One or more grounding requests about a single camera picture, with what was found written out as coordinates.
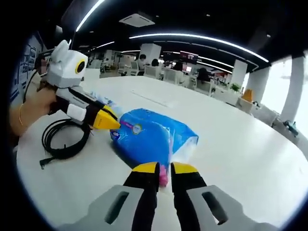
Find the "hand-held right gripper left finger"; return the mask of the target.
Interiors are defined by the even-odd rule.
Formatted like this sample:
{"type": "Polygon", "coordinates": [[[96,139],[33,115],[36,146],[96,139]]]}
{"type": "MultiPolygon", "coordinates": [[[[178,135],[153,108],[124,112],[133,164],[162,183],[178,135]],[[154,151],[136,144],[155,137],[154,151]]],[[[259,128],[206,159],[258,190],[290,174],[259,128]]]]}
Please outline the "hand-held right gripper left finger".
{"type": "Polygon", "coordinates": [[[61,231],[150,231],[157,207],[160,165],[150,162],[132,169],[122,185],[94,200],[86,216],[64,224],[61,231]]]}

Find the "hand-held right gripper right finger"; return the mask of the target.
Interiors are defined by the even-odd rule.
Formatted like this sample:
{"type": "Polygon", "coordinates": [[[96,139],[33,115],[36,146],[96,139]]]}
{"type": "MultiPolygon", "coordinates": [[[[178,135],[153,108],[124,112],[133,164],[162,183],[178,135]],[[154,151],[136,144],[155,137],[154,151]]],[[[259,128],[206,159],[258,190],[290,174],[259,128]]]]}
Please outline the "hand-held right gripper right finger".
{"type": "Polygon", "coordinates": [[[269,223],[249,218],[243,206],[215,185],[208,186],[198,170],[173,162],[174,207],[183,231],[275,231],[269,223]]]}

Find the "person's left hand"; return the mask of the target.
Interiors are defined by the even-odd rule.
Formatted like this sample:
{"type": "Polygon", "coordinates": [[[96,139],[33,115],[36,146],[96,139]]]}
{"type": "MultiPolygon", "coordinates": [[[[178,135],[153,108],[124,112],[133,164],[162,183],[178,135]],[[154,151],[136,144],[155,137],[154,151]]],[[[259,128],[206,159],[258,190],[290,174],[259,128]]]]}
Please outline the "person's left hand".
{"type": "Polygon", "coordinates": [[[51,104],[56,102],[55,88],[45,84],[32,96],[29,96],[20,108],[20,121],[24,127],[29,127],[51,110],[51,104]]]}

